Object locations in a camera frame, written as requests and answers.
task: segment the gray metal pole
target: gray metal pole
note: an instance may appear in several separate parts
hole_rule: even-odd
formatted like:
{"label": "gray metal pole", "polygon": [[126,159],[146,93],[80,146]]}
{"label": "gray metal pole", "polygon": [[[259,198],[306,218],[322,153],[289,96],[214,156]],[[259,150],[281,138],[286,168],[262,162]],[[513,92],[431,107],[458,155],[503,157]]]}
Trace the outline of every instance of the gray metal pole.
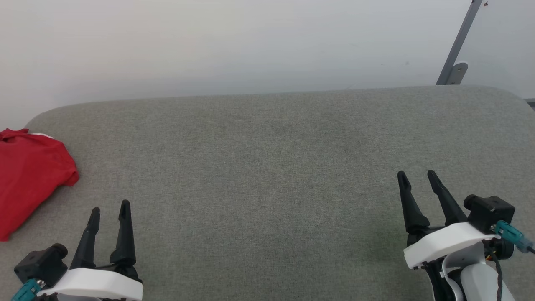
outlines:
{"label": "gray metal pole", "polygon": [[481,6],[482,2],[483,0],[472,0],[472,3],[470,4],[470,7],[468,8],[468,12],[466,16],[464,16],[463,24],[461,25],[461,28],[459,29],[459,32],[457,33],[455,42],[453,42],[452,49],[450,50],[448,58],[446,59],[446,62],[444,63],[442,72],[440,73],[440,76],[438,77],[437,85],[445,85],[447,83],[448,77],[450,73],[452,72],[453,64],[455,64],[455,60],[457,60],[459,51],[461,51],[461,47],[463,46],[463,43],[464,43],[464,39],[466,39],[468,30],[470,30],[470,26],[472,25],[472,22],[474,18],[476,17],[477,11],[479,10],[479,7]]}

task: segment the red shirt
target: red shirt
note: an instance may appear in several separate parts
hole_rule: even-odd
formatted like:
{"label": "red shirt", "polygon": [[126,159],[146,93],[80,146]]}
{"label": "red shirt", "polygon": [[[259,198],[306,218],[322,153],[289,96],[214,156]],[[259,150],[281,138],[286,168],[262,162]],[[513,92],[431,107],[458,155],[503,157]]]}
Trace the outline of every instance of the red shirt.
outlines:
{"label": "red shirt", "polygon": [[78,181],[74,160],[63,143],[27,129],[0,132],[0,242],[60,185]]}

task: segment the gray fabric surface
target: gray fabric surface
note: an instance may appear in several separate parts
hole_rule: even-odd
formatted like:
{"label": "gray fabric surface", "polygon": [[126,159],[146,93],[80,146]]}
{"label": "gray fabric surface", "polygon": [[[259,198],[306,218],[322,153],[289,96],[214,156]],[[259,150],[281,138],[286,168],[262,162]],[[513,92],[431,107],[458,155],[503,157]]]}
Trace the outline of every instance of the gray fabric surface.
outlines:
{"label": "gray fabric surface", "polygon": [[[123,199],[143,300],[432,299],[425,272],[403,259],[399,170],[432,224],[444,217],[428,169],[459,203],[509,201],[514,225],[535,238],[535,112],[494,88],[87,103],[28,127],[66,145],[80,180],[0,244],[1,300],[29,251],[59,242],[70,264],[95,206],[95,259],[107,264]],[[516,299],[530,300],[535,256],[502,266]]]}

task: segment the screw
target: screw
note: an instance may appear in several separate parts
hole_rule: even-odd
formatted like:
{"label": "screw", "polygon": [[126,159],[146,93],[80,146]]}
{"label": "screw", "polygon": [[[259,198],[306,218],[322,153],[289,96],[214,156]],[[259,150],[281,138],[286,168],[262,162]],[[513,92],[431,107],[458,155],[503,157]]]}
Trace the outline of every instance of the screw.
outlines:
{"label": "screw", "polygon": [[37,285],[39,285],[41,288],[43,288],[45,285],[47,285],[44,281],[42,281],[41,279],[38,279],[37,281]]}

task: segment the metal bracket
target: metal bracket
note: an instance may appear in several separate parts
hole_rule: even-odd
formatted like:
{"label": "metal bracket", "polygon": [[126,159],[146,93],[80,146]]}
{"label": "metal bracket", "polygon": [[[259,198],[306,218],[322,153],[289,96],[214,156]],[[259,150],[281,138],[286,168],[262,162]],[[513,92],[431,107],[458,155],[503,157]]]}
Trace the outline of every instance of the metal bracket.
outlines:
{"label": "metal bracket", "polygon": [[452,71],[449,74],[448,79],[446,80],[446,85],[460,85],[461,80],[463,80],[463,77],[466,74],[467,70],[467,63],[458,63],[453,66]]}

